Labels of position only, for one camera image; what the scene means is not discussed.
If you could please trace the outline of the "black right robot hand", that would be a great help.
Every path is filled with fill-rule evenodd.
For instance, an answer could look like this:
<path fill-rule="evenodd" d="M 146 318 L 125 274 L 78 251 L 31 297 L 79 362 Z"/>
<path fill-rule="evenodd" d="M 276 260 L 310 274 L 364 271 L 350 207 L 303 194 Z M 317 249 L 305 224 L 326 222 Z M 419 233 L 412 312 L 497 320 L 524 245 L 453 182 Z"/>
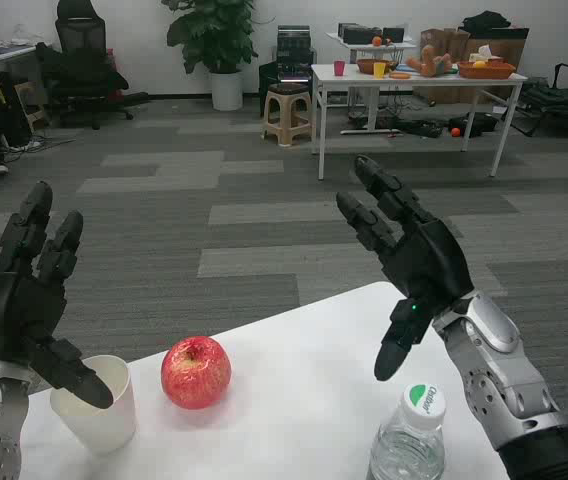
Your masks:
<path fill-rule="evenodd" d="M 375 378 L 387 381 L 422 341 L 433 318 L 474 285 L 459 243 L 407 184 L 364 155 L 356 157 L 354 170 L 377 208 L 339 192 L 338 209 L 363 247 L 377 255 L 384 276 L 405 296 L 390 315 L 374 365 Z"/>

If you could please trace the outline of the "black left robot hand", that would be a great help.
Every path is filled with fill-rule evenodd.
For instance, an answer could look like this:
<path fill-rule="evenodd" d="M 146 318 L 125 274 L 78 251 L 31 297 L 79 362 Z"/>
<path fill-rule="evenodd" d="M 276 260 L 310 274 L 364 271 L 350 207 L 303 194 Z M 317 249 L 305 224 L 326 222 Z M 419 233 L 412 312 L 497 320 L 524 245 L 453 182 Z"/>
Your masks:
<path fill-rule="evenodd" d="M 86 366 L 81 351 L 53 333 L 67 305 L 65 282 L 77 264 L 83 216 L 68 213 L 47 235 L 51 186 L 35 184 L 0 238 L 0 361 L 28 367 L 56 389 L 107 409 L 113 394 Z"/>

